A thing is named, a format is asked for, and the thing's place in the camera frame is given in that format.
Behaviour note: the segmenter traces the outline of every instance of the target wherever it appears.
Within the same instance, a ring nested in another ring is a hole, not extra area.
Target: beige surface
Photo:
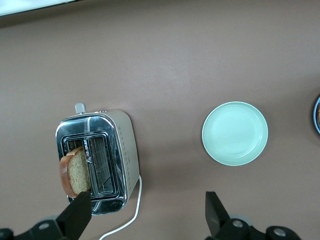
[[[86,0],[0,18],[0,227],[18,234],[67,206],[55,131],[85,102],[130,115],[144,181],[137,220],[107,239],[205,239],[205,191],[260,231],[319,239],[319,13],[302,0]],[[240,167],[201,142],[206,116],[230,101],[269,126]],[[125,223],[136,199],[93,217],[81,239]]]

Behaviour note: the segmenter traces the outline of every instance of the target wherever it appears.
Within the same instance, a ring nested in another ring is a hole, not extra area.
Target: silver toaster
[[[75,105],[77,115],[64,119],[55,137],[59,160],[83,147],[91,182],[91,214],[122,209],[139,179],[136,141],[129,116],[120,110],[86,112]]]

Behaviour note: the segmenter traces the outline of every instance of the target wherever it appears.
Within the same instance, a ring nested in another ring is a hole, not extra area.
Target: screw
[[[273,229],[273,232],[275,235],[279,236],[279,237],[285,237],[286,236],[286,232],[283,231],[281,228],[275,228]]]
[[[242,228],[244,225],[243,225],[243,223],[241,222],[241,221],[239,221],[239,220],[234,220],[233,222],[232,222],[232,224],[233,224],[233,226],[235,226],[236,228]]]

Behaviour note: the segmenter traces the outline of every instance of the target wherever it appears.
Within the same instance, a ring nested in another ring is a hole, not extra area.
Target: power cord
[[[126,224],[118,227],[117,229],[115,230],[112,230],[112,231],[109,231],[107,233],[105,233],[104,235],[102,235],[99,240],[102,240],[104,239],[106,236],[109,236],[111,234],[114,234],[122,229],[124,229],[125,227],[127,227],[128,225],[130,225],[134,220],[136,220],[137,216],[138,216],[138,212],[139,212],[139,206],[140,206],[140,200],[141,200],[141,192],[142,192],[142,179],[141,179],[141,176],[139,175],[139,194],[138,194],[138,200],[137,200],[137,203],[136,203],[136,209],[135,209],[135,214],[133,216],[133,218],[128,221]]]

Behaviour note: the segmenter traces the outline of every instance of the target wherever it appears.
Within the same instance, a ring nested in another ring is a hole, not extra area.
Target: plate
[[[256,159],[268,140],[265,117],[254,106],[240,101],[214,109],[202,128],[202,142],[217,162],[240,166]]]
[[[315,128],[318,131],[318,133],[320,133],[320,127],[318,124],[318,117],[317,117],[317,109],[318,109],[319,103],[320,103],[320,97],[315,102],[314,109],[313,109],[313,122],[314,122]]]

